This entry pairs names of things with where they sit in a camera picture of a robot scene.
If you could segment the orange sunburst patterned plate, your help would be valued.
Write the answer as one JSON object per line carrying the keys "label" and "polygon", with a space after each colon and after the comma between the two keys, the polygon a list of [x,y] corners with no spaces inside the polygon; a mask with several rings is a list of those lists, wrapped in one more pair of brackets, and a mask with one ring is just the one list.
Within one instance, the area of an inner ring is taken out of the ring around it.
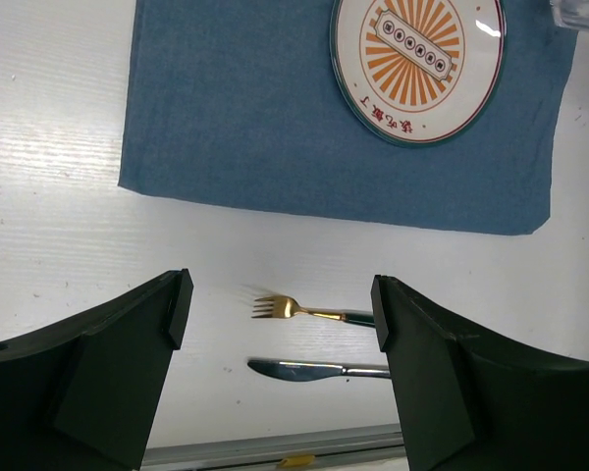
{"label": "orange sunburst patterned plate", "polygon": [[466,131],[499,84],[507,22],[499,0],[350,0],[332,5],[330,55],[355,116],[398,146]]}

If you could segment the blue cloth placemat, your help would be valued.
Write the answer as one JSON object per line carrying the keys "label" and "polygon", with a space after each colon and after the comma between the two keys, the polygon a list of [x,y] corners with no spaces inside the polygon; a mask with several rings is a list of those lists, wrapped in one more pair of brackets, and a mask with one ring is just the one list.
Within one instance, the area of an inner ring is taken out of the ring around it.
{"label": "blue cloth placemat", "polygon": [[329,1],[139,1],[119,184],[150,196],[441,231],[529,235],[550,216],[577,35],[504,3],[498,84],[441,144],[394,144],[345,100]]}

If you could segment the clear plastic cup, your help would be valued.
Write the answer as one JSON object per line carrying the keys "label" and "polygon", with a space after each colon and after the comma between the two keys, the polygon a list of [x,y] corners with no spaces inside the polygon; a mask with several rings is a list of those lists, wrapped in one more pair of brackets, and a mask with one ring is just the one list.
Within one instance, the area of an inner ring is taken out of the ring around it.
{"label": "clear plastic cup", "polygon": [[555,24],[589,32],[589,0],[551,0]]}

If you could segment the silver table knife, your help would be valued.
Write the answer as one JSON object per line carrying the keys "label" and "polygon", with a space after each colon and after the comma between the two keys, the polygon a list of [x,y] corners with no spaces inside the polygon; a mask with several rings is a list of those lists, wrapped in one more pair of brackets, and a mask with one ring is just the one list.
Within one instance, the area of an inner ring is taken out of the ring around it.
{"label": "silver table knife", "polygon": [[389,368],[377,365],[301,362],[257,357],[249,358],[246,364],[251,370],[263,376],[294,383],[338,377],[391,379]]}

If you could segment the aluminium front rail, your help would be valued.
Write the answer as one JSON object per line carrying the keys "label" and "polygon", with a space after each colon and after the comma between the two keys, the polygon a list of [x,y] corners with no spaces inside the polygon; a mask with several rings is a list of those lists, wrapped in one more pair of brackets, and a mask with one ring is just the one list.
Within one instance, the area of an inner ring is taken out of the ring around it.
{"label": "aluminium front rail", "polygon": [[280,470],[292,458],[305,458],[299,470],[368,464],[404,458],[398,425],[262,437],[195,445],[150,448],[143,470]]}

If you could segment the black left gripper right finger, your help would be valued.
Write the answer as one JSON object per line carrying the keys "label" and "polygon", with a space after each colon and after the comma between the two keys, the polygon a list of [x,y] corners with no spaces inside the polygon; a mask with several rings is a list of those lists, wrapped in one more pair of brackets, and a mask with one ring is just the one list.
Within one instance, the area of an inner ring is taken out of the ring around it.
{"label": "black left gripper right finger", "polygon": [[371,300],[413,470],[589,470],[589,361],[509,339],[376,276]]}

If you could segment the gold fork dark handle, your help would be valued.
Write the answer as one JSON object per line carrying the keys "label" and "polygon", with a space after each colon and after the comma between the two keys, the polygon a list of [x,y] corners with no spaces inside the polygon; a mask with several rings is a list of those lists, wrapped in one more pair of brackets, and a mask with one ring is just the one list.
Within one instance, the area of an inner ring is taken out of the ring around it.
{"label": "gold fork dark handle", "polygon": [[375,327],[370,312],[303,307],[294,298],[281,294],[257,298],[252,312],[254,319],[292,319],[297,315],[309,315],[356,326]]}

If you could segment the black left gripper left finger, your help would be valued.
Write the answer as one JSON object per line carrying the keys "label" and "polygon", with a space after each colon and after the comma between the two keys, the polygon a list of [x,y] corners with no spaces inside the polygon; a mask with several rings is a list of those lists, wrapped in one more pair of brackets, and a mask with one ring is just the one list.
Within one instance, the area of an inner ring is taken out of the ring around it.
{"label": "black left gripper left finger", "polygon": [[0,341],[0,470],[136,470],[193,283],[165,272],[99,306]]}

